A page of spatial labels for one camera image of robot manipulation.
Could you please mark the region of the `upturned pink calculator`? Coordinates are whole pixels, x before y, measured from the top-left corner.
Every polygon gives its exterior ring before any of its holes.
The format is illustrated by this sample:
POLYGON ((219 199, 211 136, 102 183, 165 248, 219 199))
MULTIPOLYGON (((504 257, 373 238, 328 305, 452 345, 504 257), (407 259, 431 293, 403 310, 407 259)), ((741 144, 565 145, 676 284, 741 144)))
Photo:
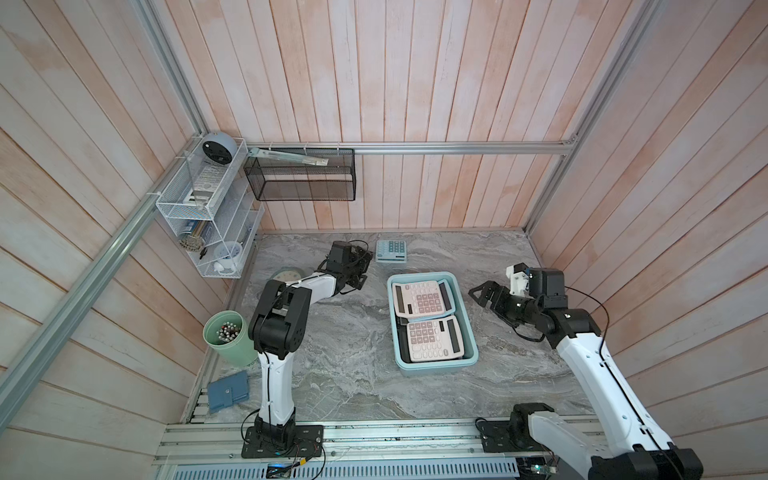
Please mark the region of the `upturned pink calculator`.
POLYGON ((455 360, 465 353, 455 316, 409 323, 406 346, 410 360, 415 363, 455 360))

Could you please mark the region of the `small pink calculator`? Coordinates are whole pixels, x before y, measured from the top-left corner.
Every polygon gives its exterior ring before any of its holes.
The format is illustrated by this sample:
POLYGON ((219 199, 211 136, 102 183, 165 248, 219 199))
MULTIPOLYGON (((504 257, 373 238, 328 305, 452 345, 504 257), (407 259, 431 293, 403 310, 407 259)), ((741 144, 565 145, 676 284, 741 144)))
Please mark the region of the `small pink calculator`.
POLYGON ((445 280, 392 285, 395 315, 409 321, 443 318, 455 312, 452 291, 445 280))

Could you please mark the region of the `mint green storage box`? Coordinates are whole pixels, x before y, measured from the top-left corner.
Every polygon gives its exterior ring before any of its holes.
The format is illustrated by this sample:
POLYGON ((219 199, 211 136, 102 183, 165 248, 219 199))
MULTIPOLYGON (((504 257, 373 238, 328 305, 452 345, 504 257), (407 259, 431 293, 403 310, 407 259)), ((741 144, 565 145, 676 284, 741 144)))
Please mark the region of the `mint green storage box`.
POLYGON ((473 366, 479 351, 457 278, 396 274, 387 281, 395 361, 409 377, 473 366))

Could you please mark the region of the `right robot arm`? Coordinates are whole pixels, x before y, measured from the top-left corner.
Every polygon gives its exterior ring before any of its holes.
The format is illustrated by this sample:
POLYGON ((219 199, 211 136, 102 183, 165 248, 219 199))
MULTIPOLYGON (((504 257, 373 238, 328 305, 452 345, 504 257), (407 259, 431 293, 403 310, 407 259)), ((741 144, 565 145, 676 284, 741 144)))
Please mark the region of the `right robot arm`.
POLYGON ((545 403, 517 404, 505 427, 477 421, 484 449, 541 447, 585 479, 699 479, 704 467, 690 448, 677 446, 643 406, 606 345, 608 331, 591 314, 569 305, 565 276, 524 263, 508 267, 510 284, 486 281, 470 297, 511 328, 529 325, 564 360, 586 394, 603 440, 568 424, 545 403))

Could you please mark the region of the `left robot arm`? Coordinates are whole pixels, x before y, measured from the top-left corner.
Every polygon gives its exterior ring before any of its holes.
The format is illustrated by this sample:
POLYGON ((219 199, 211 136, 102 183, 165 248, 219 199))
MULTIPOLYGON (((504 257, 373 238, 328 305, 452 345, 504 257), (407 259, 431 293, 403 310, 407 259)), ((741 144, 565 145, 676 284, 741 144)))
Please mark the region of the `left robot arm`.
POLYGON ((248 329, 261 367, 261 406, 254 420, 257 436, 282 445, 293 438, 293 363, 306 334, 310 307, 362 289, 372 260, 367 242, 335 241, 311 275, 291 282, 271 279, 265 284, 248 329))

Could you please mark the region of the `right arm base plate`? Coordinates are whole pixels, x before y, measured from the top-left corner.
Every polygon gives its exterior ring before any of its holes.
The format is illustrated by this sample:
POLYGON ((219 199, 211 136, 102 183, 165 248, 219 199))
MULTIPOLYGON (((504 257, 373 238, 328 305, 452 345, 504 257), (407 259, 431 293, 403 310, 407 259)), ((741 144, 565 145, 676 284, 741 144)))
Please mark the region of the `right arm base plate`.
POLYGON ((474 425, 480 434, 485 453, 550 452, 546 446, 533 440, 527 433, 511 426, 509 421, 477 418, 474 425))

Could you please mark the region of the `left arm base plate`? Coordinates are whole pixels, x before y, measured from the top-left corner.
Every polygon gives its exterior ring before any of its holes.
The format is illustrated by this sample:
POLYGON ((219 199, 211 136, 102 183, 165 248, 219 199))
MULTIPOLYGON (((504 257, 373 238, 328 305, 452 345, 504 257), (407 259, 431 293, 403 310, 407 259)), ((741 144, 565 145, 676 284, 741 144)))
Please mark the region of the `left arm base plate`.
POLYGON ((320 424, 298 426, 290 424, 283 427, 260 424, 246 430, 241 457, 244 459, 321 457, 323 439, 324 427, 320 424))

